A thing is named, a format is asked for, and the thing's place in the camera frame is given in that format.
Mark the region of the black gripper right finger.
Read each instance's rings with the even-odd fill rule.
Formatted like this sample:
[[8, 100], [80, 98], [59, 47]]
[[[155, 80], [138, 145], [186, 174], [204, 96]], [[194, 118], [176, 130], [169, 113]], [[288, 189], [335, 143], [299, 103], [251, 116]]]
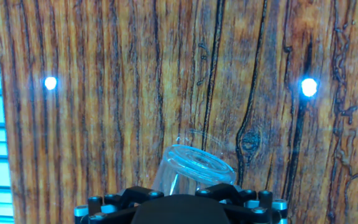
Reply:
[[256, 192], [235, 185], [217, 184], [198, 189], [195, 195], [219, 202], [231, 223], [288, 223], [287, 201], [274, 199], [268, 190]]

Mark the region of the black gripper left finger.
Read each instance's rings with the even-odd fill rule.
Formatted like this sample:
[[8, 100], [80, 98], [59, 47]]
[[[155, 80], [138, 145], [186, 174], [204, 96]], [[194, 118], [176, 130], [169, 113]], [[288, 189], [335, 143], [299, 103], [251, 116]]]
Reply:
[[145, 187], [130, 187], [118, 194], [106, 194], [104, 196], [91, 196], [87, 204], [74, 208], [74, 224], [90, 223], [90, 218], [100, 219], [105, 215], [134, 208], [146, 201], [164, 197], [164, 193]]

